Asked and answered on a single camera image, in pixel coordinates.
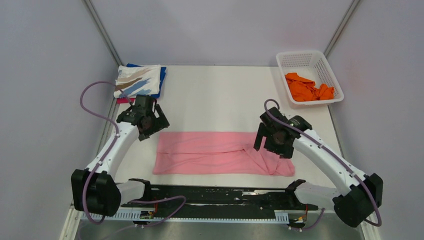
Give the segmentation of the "pink t-shirt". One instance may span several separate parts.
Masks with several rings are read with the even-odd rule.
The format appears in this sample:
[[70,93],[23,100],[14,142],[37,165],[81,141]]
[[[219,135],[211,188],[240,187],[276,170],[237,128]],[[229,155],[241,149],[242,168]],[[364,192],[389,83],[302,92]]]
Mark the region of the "pink t-shirt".
[[292,177],[290,159],[254,149],[255,132],[163,132],[158,138],[155,175],[251,174]]

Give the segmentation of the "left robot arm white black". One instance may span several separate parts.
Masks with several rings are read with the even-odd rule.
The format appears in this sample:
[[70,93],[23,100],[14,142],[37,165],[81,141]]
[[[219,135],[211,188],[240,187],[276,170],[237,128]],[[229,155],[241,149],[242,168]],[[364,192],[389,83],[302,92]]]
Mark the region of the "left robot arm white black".
[[114,130],[94,160],[71,175],[74,207],[86,214],[112,217],[121,205],[133,200],[142,207],[153,201],[149,181],[130,178],[117,183],[115,176],[133,143],[168,128],[169,121],[154,97],[137,95],[112,124]]

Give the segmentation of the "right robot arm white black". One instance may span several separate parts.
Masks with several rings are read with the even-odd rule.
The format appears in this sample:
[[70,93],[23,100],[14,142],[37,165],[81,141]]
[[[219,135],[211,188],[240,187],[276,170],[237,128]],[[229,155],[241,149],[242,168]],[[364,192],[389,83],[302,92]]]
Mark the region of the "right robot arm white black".
[[343,223],[353,228],[363,222],[375,227],[382,225],[379,207],[383,180],[379,175],[368,175],[335,153],[299,115],[288,119],[273,107],[259,118],[254,142],[256,151],[264,148],[284,159],[292,158],[294,151],[298,151],[334,184],[330,188],[296,180],[285,195],[290,208],[311,204],[323,210],[333,209]]

